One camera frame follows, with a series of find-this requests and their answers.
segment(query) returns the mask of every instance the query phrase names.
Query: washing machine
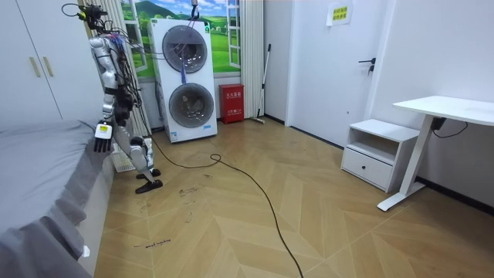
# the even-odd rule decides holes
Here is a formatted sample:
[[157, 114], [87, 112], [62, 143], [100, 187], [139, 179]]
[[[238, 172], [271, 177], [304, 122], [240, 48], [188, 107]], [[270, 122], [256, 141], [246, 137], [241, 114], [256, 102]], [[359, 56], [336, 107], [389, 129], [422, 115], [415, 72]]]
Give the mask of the washing machine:
[[161, 118], [170, 141], [217, 134], [211, 37], [205, 24], [152, 19], [148, 31]]

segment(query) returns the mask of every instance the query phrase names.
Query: desk leg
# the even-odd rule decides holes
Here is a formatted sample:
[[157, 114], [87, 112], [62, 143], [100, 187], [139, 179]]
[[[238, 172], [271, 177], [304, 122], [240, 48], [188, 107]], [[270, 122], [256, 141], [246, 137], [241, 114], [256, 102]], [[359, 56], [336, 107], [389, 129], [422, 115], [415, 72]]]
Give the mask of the desk leg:
[[403, 201], [405, 198], [424, 187], [424, 185], [420, 182], [414, 181], [417, 176], [417, 171], [420, 167], [426, 145], [431, 137], [432, 120], [434, 120], [434, 116], [425, 115], [424, 123], [422, 123], [422, 128], [418, 134], [417, 143], [415, 143], [414, 151], [411, 153], [410, 162], [408, 162], [407, 171], [404, 173], [400, 191], [395, 195], [392, 195], [390, 198], [380, 202], [379, 205], [377, 205], [379, 209], [386, 212], [393, 205]]

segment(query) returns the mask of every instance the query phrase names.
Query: wardrobe door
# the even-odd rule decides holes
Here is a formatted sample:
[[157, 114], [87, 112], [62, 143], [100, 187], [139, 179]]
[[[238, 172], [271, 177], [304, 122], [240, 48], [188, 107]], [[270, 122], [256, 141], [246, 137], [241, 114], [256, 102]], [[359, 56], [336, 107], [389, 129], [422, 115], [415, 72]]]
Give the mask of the wardrobe door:
[[[64, 120], [102, 117], [103, 88], [84, 22], [60, 8], [67, 0], [17, 0]], [[75, 14], [75, 5], [66, 6]]]
[[0, 129], [60, 120], [52, 91], [15, 0], [2, 2]]

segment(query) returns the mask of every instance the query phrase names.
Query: white nightstand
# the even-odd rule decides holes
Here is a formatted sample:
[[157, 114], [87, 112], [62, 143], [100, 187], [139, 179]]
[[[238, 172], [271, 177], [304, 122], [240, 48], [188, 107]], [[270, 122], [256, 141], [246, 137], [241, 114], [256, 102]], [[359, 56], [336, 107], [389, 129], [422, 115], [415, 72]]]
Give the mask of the white nightstand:
[[384, 190], [400, 187], [418, 131], [380, 120], [351, 124], [341, 169]]

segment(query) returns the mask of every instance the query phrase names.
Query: sign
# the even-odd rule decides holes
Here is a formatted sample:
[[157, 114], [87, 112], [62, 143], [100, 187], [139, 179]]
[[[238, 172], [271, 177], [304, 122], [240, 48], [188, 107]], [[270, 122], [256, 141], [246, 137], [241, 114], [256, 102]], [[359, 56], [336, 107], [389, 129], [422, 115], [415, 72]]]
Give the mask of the sign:
[[335, 26], [350, 23], [353, 7], [354, 5], [352, 1], [342, 3], [330, 3], [327, 13], [326, 26]]

